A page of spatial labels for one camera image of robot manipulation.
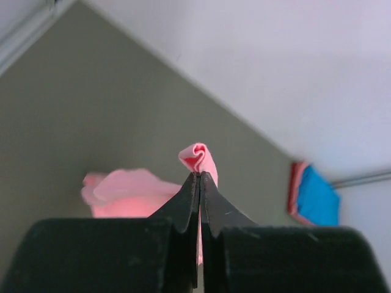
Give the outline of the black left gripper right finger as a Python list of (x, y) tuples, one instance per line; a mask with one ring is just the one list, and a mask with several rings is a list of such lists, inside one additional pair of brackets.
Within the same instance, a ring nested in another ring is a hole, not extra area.
[(205, 292), (389, 292), (367, 240), (347, 227), (260, 226), (200, 176)]

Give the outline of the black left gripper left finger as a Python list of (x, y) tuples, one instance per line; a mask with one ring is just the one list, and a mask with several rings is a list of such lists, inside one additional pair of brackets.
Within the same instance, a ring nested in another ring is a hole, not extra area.
[(200, 175), (144, 219), (46, 219), (28, 230), (2, 292), (192, 292)]

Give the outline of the pink t-shirt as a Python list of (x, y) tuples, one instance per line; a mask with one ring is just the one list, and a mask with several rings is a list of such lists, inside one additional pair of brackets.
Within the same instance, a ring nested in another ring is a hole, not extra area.
[[(217, 168), (204, 143), (188, 146), (178, 158), (190, 172), (210, 173), (218, 186)], [(163, 181), (145, 168), (88, 173), (82, 183), (81, 196), (95, 218), (149, 217), (181, 189), (181, 185)]]

